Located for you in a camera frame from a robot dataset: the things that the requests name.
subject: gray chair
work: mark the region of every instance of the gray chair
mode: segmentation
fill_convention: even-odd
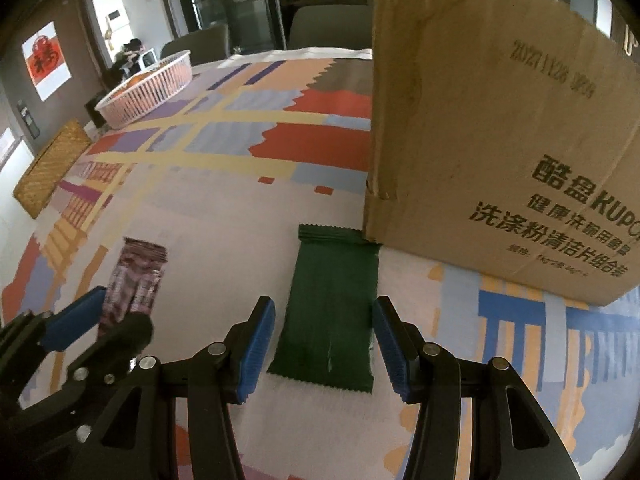
[[[366,5],[311,5],[293,16],[287,47],[371,48],[372,13]]]
[[[226,59],[230,55],[229,29],[226,23],[197,30],[170,41],[162,47],[160,57],[164,59],[181,50],[191,50],[192,66]]]

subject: table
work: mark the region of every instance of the table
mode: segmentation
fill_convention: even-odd
[[[261,294],[276,303],[270,363],[282,328],[300,223],[359,228],[368,161],[370,51],[307,49],[234,56],[202,66],[189,87],[95,143],[38,218],[6,320],[59,310],[105,284],[122,237],[168,248],[146,353],[191,356],[244,320]],[[383,248],[379,294],[459,358],[506,357],[534,392],[578,465],[600,480],[625,449],[640,397],[640,296],[606,308]],[[95,339],[47,358],[24,402],[55,390]],[[401,478],[417,406],[393,393],[380,351],[373,393],[263,373],[233,407],[248,479]],[[181,478],[190,478],[186,406],[177,408]],[[463,403],[457,479],[468,474]]]

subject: metal screw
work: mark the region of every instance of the metal screw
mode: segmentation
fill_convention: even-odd
[[[430,356],[436,356],[440,353],[440,347],[436,343],[425,343],[422,351]]]
[[[74,372],[74,380],[84,381],[87,375],[89,375],[89,370],[87,370],[85,367],[78,368],[78,370]]]
[[[226,346],[224,343],[212,343],[207,348],[207,352],[211,355],[222,355],[226,352]]]
[[[491,364],[498,370],[506,370],[509,368],[509,362],[504,357],[495,357]]]
[[[76,430],[76,439],[80,444],[84,444],[91,433],[91,426],[83,424]]]
[[[154,366],[156,366],[156,358],[148,355],[140,359],[140,368],[143,370],[151,370]]]

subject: white plastic basket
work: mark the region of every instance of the white plastic basket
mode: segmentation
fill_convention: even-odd
[[[138,81],[121,94],[117,94],[119,90],[126,87],[129,81],[127,79],[95,105],[96,111],[102,114],[104,120],[114,130],[123,128],[147,115],[191,82],[193,73],[190,54],[190,50],[183,50],[161,59],[144,70],[144,72],[152,72],[151,75]]]

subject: person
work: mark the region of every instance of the person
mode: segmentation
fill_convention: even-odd
[[[129,43],[125,43],[122,46],[122,49],[116,54],[113,66],[107,70],[104,77],[109,91],[122,83],[123,79],[140,72],[141,68],[138,60],[144,50],[145,46],[138,38],[133,38]]]

